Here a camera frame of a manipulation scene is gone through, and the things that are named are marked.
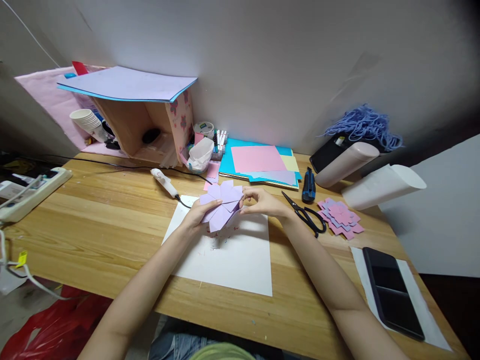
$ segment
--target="paper flower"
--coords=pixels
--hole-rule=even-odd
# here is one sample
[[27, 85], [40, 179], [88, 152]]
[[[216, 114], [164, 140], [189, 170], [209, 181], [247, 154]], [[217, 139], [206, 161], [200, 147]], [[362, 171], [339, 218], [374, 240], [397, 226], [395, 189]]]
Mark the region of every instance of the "paper flower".
[[204, 205], [219, 199], [222, 203], [207, 211], [201, 222], [209, 223], [210, 232], [222, 229], [240, 210], [239, 202], [242, 196], [242, 186], [234, 186], [233, 180], [224, 181], [220, 186], [216, 183], [210, 185], [207, 193], [200, 196], [200, 204]]
[[358, 223], [360, 217], [350, 211], [343, 202], [334, 201], [328, 197], [325, 202], [320, 201], [318, 206], [321, 208], [318, 213], [328, 222], [328, 226], [335, 235], [343, 234], [347, 240], [351, 240], [355, 237], [354, 233], [361, 233], [365, 230]]

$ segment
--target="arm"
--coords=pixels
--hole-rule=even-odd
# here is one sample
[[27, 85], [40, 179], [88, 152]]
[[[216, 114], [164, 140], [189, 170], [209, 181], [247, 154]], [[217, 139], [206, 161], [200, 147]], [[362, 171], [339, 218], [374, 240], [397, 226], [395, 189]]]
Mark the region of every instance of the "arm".
[[200, 205], [197, 200], [180, 226], [136, 273], [111, 303], [83, 348], [79, 360], [123, 359], [130, 340], [157, 301], [165, 282], [200, 229], [207, 210], [221, 201]]
[[244, 200], [254, 198], [257, 203], [240, 214], [262, 213], [278, 218], [353, 357], [408, 359], [372, 314], [347, 274], [302, 220], [263, 189], [244, 187], [243, 194]]

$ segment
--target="stack of paper cups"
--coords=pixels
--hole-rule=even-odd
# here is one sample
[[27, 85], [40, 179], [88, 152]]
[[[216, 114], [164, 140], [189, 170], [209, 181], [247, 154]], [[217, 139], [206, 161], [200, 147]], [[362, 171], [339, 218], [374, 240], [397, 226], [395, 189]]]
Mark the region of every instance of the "stack of paper cups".
[[385, 165], [344, 188], [341, 194], [349, 207], [363, 210], [426, 187], [425, 181], [411, 168]]
[[112, 137], [105, 131], [99, 118], [90, 109], [76, 110], [70, 114], [70, 119], [101, 143]]

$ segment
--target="scissors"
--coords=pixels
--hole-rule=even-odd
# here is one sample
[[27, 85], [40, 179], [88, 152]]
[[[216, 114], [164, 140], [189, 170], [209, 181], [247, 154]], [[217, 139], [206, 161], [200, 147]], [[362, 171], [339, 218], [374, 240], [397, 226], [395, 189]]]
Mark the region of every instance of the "scissors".
[[[286, 193], [284, 193], [283, 191], [281, 192], [283, 194], [283, 196], [285, 197], [285, 199], [290, 203], [291, 207], [293, 208], [293, 210], [295, 210], [295, 213], [298, 215], [298, 217], [300, 219], [302, 219], [302, 221], [308, 225], [308, 227], [310, 229], [313, 230], [313, 232], [315, 233], [315, 237], [318, 238], [319, 237], [319, 234], [323, 234], [324, 232], [327, 231], [327, 225], [325, 224], [325, 221], [322, 219], [322, 217], [320, 215], [318, 215], [315, 211], [313, 211], [311, 208], [308, 208], [308, 207], [304, 207], [304, 208], [301, 208], [300, 206], [298, 206], [291, 198], [289, 198], [287, 196]], [[315, 225], [315, 223], [312, 221], [312, 219], [310, 218], [310, 216], [307, 214], [307, 212], [311, 213], [311, 214], [314, 214], [321, 222], [321, 226], [322, 226], [322, 229], [319, 229], [317, 227], [317, 225]]]

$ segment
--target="desk surface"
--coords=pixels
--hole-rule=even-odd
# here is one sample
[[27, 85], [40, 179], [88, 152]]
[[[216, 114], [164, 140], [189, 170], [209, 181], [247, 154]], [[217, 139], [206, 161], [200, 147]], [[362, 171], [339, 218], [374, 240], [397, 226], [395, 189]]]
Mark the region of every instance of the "desk surface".
[[[308, 156], [296, 154], [305, 173]], [[81, 153], [82, 159], [121, 165], [151, 163]], [[114, 298], [160, 247], [177, 201], [159, 187], [147, 169], [119, 169], [71, 160], [71, 178], [19, 223], [5, 230], [10, 255], [28, 250], [33, 274]], [[165, 173], [182, 195], [204, 194], [204, 181], [172, 170]], [[220, 182], [227, 178], [220, 177]], [[235, 185], [248, 185], [234, 180]], [[281, 188], [265, 187], [286, 203]], [[318, 202], [341, 195], [317, 186]], [[284, 190], [301, 203], [301, 191]], [[314, 203], [312, 209], [318, 210]], [[454, 352], [390, 332], [411, 359], [466, 359], [465, 349], [414, 269], [380, 210], [359, 213], [365, 232], [350, 241], [407, 260], [430, 311]], [[268, 219], [273, 297], [171, 276], [155, 310], [179, 319], [316, 359], [349, 359], [327, 309], [311, 285], [280, 223]], [[319, 241], [365, 298], [349, 243], [332, 233]]]

